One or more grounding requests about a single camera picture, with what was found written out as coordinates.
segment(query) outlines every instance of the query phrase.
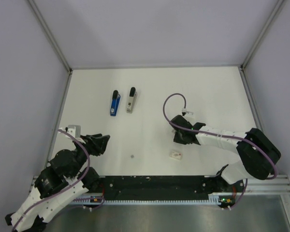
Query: purple cable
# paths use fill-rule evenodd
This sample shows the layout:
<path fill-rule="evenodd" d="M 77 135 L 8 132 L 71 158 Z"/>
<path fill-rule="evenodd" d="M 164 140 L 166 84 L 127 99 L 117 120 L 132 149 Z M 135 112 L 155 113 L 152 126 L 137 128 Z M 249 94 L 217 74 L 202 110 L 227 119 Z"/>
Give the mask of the purple cable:
<path fill-rule="evenodd" d="M 179 129 L 181 129 L 181 130 L 184 130 L 184 131 L 190 131 L 190 132 L 194 132 L 194 133 L 203 133 L 203 134 L 208 134 L 208 135 L 213 135 L 213 136 L 221 136 L 222 138 L 228 138 L 228 139 L 236 139 L 236 140 L 240 140 L 240 141 L 244 141 L 244 142 L 246 142 L 246 143 L 248 143 L 248 144 L 250 144 L 250 145 L 252 145 L 253 147 L 255 147 L 266 159 L 267 159 L 267 161 L 269 161 L 269 163 L 271 164 L 271 166 L 272 166 L 272 168 L 273 168 L 273 170 L 274 170 L 274 175 L 272 176 L 272 177 L 268 177 L 267 179 L 268 180 L 272 180 L 272 179 L 275 179 L 276 177 L 277 177 L 277 175 L 278 175 L 278 170 L 277 170 L 277 168 L 276 168 L 276 166 L 275 166 L 275 164 L 273 163 L 273 161 L 268 157 L 268 155 L 260 148 L 260 147 L 258 147 L 257 145 L 255 145 L 253 142 L 251 142 L 250 140 L 248 140 L 248 139 L 245 139 L 245 138 L 241 138 L 241 137 L 237 137 L 237 136 L 230 136 L 230 135 L 220 135 L 220 134 L 216 134 L 216 133 L 212 133 L 212 132 L 208 132 L 208 131 L 202 131 L 202 130 L 192 130 L 192 129 L 188 129 L 188 128 L 185 128 L 185 127 L 181 127 L 181 126 L 178 126 L 178 125 L 176 125 L 175 123 L 173 123 L 173 122 L 171 122 L 169 119 L 168 119 L 168 117 L 167 117 L 167 115 L 166 115 L 166 113 L 165 113 L 165 105 L 166 105 L 166 102 L 171 98 L 171 97 L 173 97 L 173 96 L 175 96 L 175 95 L 179 95 L 179 96 L 181 96 L 183 99 L 184 99 L 184 108 L 186 108 L 186 105 L 187 105 L 187 101 L 186 101 L 186 98 L 185 98 L 185 96 L 183 95 L 183 94 L 181 94 L 181 93 L 174 93 L 174 94 L 171 94 L 169 97 L 167 97 L 167 99 L 165 100 L 165 102 L 164 102 L 164 104 L 163 104 L 163 108 L 162 108 L 162 110 L 163 110 L 163 115 L 164 115 L 164 117 L 165 117 L 165 119 L 168 121 L 168 123 L 170 124 L 170 125 L 172 125 L 172 126 L 174 126 L 174 127 L 177 127 L 177 128 L 179 128 Z M 231 207 L 230 207 L 230 209 L 233 209 L 239 202 L 240 202 L 240 200 L 242 199 L 242 197 L 243 197 L 243 195 L 244 195 L 244 193 L 245 193 L 245 191 L 246 191 L 246 188 L 247 188 L 247 185 L 248 185 L 248 179 L 246 179 L 246 183 L 245 183 L 245 186 L 244 186 L 244 189 L 243 189 L 243 191 L 242 191 L 242 194 L 240 195 L 240 197 L 238 198 L 238 200 L 235 202 L 235 204 L 234 205 L 232 205 Z"/>
<path fill-rule="evenodd" d="M 50 197 L 46 197 L 46 198 L 44 198 L 44 199 L 42 199 L 42 200 L 40 200 L 39 202 L 36 202 L 36 203 L 34 203 L 32 206 L 30 206 L 24 213 L 23 213 L 23 215 L 19 218 L 19 220 L 17 221 L 17 223 L 15 223 L 15 225 L 13 226 L 13 228 L 12 228 L 12 232 L 14 232 L 14 230 L 16 229 L 16 227 L 18 226 L 18 224 L 20 223 L 20 221 L 24 218 L 24 216 L 26 215 L 26 213 L 28 213 L 32 208 L 34 208 L 34 207 L 36 207 L 37 205 L 39 205 L 39 204 L 41 204 L 41 203 L 43 203 L 43 202 L 46 202 L 46 201 L 48 201 L 48 200 L 50 200 L 50 199 L 52 199 L 52 198 L 54 198 L 54 197 L 56 197 L 56 196 L 58 196 L 58 195 L 60 195 L 60 194 L 62 194 L 63 192 L 65 192 L 65 191 L 68 191 L 69 189 L 71 189 L 71 188 L 73 188 L 75 185 L 77 185 L 85 176 L 86 176 L 86 174 L 88 173 L 88 170 L 89 170 L 89 168 L 90 168 L 90 158 L 89 158 L 89 153 L 87 152 L 87 150 L 84 148 L 84 146 L 77 140 L 77 139 L 75 139 L 72 135 L 70 135 L 70 134 L 68 134 L 67 132 L 65 132 L 65 131 L 63 131 L 63 130 L 58 130 L 60 133 L 63 133 L 63 134 L 65 134 L 65 135 L 67 135 L 68 137 L 70 137 L 75 143 L 77 143 L 77 145 L 79 145 L 80 147 L 81 147 L 81 149 L 85 152 L 85 155 L 86 155 L 86 157 L 87 157 L 87 167 L 86 167 L 86 169 L 85 169 L 85 171 L 84 171 L 84 173 L 83 173 L 83 175 L 75 182 L 75 183 L 73 183 L 72 185 L 70 185 L 69 187 L 67 187 L 67 188 L 65 188 L 65 189 L 63 189 L 63 190 L 61 190 L 60 192 L 58 192 L 58 193 L 56 193 L 56 194 L 54 194 L 54 195 L 52 195 L 52 196 L 50 196 Z"/>
<path fill-rule="evenodd" d="M 74 199 L 73 201 L 77 202 L 77 201 L 93 200 L 93 199 L 102 199 L 103 201 L 101 202 L 101 204 L 99 204 L 97 207 L 93 208 L 92 210 L 96 210 L 96 209 L 100 208 L 105 203 L 105 199 L 103 197 L 77 198 L 77 199 Z M 89 208 L 89 207 L 86 207 L 83 205 L 74 205 L 74 206 L 65 208 L 65 209 L 61 210 L 58 214 L 56 214 L 56 216 L 54 216 L 52 221 L 55 220 L 56 218 L 58 218 L 60 215 L 66 213 L 67 211 L 70 211 L 71 209 L 84 208 L 84 207 L 85 207 L 85 209 Z"/>

